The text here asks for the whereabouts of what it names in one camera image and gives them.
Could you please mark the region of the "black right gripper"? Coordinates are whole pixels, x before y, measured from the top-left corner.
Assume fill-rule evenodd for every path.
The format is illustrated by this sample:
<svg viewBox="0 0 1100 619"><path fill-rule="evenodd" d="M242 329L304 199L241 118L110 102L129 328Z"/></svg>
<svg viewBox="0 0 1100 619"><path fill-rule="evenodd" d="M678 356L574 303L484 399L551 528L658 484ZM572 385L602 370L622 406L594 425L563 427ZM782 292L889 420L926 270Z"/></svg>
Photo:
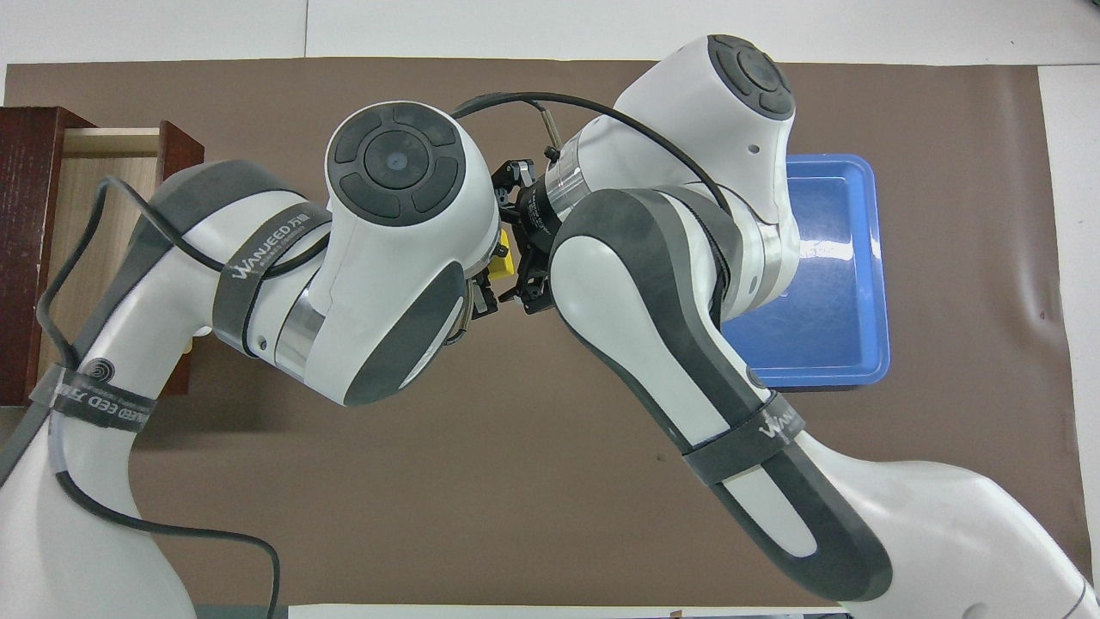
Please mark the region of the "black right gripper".
<svg viewBox="0 0 1100 619"><path fill-rule="evenodd" d="M515 224L520 243L520 263L517 283L501 294L501 302L522 305L527 316L534 316L554 306L550 289L549 255L553 252L556 235L562 224L553 205L547 198L546 183L535 177L530 158L506 161L492 172L492 191L498 207L515 207ZM492 292L488 279L469 279L471 320L498 312L498 299Z"/></svg>

